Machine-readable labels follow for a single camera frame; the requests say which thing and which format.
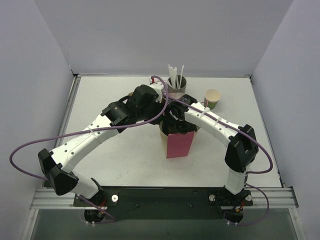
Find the brown paper takeout bag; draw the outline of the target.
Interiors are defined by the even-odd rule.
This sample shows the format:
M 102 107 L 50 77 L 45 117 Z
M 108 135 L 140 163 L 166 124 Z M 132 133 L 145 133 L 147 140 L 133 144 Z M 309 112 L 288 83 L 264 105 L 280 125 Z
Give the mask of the brown paper takeout bag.
M 178 95 L 178 94 L 185 94 L 185 93 L 170 93 L 169 95 Z M 182 102 L 178 99 L 172 98 L 172 100 L 177 101 L 180 104 L 183 105 L 189 105 L 185 102 Z M 196 132 L 188 132 L 188 133 L 163 133 L 162 132 L 162 118 L 160 119 L 159 123 L 159 130 L 160 130 L 160 137 L 161 141 L 164 147 L 166 158 L 180 158 L 180 157 L 186 157 L 189 154 L 189 151 L 191 149 L 193 139 L 199 130 L 199 127 L 197 126 Z

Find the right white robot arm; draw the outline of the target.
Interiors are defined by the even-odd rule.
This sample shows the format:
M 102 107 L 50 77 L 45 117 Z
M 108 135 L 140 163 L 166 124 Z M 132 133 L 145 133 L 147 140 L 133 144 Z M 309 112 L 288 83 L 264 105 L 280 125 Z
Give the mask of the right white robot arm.
M 224 161 L 229 172 L 225 188 L 233 195 L 239 194 L 245 186 L 251 163 L 259 151 L 257 144 L 251 141 L 256 139 L 254 129 L 248 124 L 242 127 L 225 120 L 187 94 L 177 100 L 169 99 L 165 114 L 179 127 L 202 129 L 226 147 Z M 251 139 L 239 133 L 240 130 Z

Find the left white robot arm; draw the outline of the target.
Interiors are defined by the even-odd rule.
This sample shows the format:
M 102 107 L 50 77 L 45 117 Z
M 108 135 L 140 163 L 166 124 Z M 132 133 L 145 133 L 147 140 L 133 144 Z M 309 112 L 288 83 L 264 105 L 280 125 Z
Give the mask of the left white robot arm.
M 154 118 L 164 107 L 162 83 L 140 85 L 132 95 L 110 103 L 84 133 L 52 150 L 38 153 L 41 170 L 58 196 L 72 192 L 92 206 L 101 203 L 102 188 L 93 178 L 73 173 L 76 165 L 106 140 L 123 132 L 122 126 Z

